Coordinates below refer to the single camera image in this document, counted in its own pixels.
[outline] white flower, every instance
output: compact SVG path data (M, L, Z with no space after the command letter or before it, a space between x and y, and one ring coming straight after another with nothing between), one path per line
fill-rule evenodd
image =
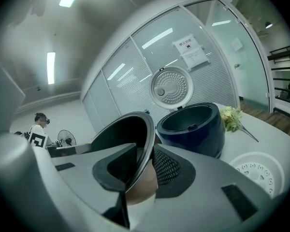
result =
M224 115L225 115L225 116L231 116L232 113L231 113L231 111L228 111L228 110L227 110L227 111L224 113Z

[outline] person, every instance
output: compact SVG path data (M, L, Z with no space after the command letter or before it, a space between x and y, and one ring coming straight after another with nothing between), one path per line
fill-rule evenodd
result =
M46 128L49 123L50 123L50 120L46 117L44 113L36 113L35 118L34 118L34 125L31 126L29 134L31 134L32 132L46 134L44 132L44 128ZM51 144L52 144L52 140L48 136L46 145L48 146Z

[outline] white round lid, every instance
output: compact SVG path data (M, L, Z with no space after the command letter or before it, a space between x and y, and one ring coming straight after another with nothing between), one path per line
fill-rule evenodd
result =
M178 66L167 66L156 71L149 83L149 93L160 107L177 110L184 107L193 94L193 80Z

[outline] perforated disc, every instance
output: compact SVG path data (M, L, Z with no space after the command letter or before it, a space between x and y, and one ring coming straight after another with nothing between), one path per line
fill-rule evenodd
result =
M158 70L150 80L149 92L160 107L177 110L189 102L193 94L193 80L189 73L178 66Z
M275 181L271 171L256 162L247 162L235 167L239 172L261 186L270 196L275 191Z

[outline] white table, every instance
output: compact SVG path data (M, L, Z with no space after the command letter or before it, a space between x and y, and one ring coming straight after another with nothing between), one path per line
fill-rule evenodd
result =
M223 105L216 105L219 109L225 109ZM244 153L255 151L267 153L276 158L281 164L285 174L283 191L288 190L290 188L290 136L274 126L245 113L243 113L243 117L240 120L259 142L255 141L244 131L227 131L220 159L230 163Z

